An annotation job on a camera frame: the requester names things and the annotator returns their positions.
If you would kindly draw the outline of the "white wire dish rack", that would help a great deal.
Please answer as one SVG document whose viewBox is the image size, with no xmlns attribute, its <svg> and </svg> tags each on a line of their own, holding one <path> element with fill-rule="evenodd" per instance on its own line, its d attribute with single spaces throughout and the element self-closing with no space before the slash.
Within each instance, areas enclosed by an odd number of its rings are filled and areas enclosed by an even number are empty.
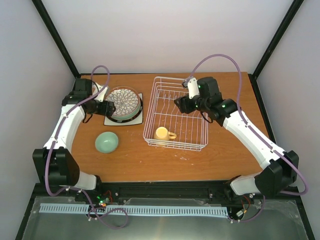
<svg viewBox="0 0 320 240">
<path fill-rule="evenodd" d="M 200 112 L 181 113 L 175 105 L 175 99 L 188 93 L 188 90 L 183 88 L 182 82 L 182 78 L 164 76 L 154 78 L 143 138 L 149 146 L 199 152 L 209 142 L 209 123 L 204 120 Z M 167 141 L 155 139 L 154 134 L 159 127 L 165 127 L 175 133 L 177 138 Z"/>
</svg>

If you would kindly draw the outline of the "green celadon bowl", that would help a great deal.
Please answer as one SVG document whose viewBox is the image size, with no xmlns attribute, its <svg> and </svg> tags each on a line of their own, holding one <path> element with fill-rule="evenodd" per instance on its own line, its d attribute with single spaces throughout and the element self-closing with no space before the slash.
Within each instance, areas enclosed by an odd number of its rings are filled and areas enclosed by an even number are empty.
<svg viewBox="0 0 320 240">
<path fill-rule="evenodd" d="M 119 145 L 119 138 L 114 132 L 103 132 L 95 140 L 95 148 L 100 153 L 114 152 Z"/>
</svg>

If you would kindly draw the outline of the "yellow mug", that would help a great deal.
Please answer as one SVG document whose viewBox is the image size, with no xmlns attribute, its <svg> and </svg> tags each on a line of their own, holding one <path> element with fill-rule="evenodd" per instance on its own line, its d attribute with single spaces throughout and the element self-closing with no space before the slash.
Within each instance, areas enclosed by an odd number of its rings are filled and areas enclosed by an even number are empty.
<svg viewBox="0 0 320 240">
<path fill-rule="evenodd" d="M 153 137 L 155 140 L 169 141 L 174 140 L 177 135 L 173 132 L 168 131 L 167 128 L 161 126 L 155 130 Z"/>
</svg>

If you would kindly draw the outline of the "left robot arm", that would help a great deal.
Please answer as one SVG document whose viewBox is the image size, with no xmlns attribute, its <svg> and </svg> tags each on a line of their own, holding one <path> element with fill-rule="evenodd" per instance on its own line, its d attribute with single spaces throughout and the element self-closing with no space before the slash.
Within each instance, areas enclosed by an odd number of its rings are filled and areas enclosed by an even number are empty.
<svg viewBox="0 0 320 240">
<path fill-rule="evenodd" d="M 55 186 L 73 187 L 86 190 L 92 201 L 103 198 L 104 188 L 98 185 L 100 178 L 80 170 L 72 156 L 72 146 L 81 123 L 87 123 L 93 115 L 110 117 L 115 112 L 115 104 L 105 100 L 108 90 L 107 84 L 78 78 L 62 100 L 60 117 L 51 137 L 32 154 L 37 175 L 46 190 Z"/>
</svg>

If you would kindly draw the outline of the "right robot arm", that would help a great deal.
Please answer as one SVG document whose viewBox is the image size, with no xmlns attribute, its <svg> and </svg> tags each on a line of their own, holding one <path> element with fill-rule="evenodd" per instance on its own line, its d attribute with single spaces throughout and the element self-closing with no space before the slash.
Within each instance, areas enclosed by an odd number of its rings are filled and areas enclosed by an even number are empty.
<svg viewBox="0 0 320 240">
<path fill-rule="evenodd" d="M 224 99 L 213 77 L 190 78 L 182 82 L 188 93 L 174 100 L 182 114 L 199 111 L 209 123 L 217 122 L 232 133 L 254 156 L 262 171 L 231 181 L 234 194 L 260 193 L 274 197 L 297 180 L 299 157 L 266 137 L 232 99 Z"/>
</svg>

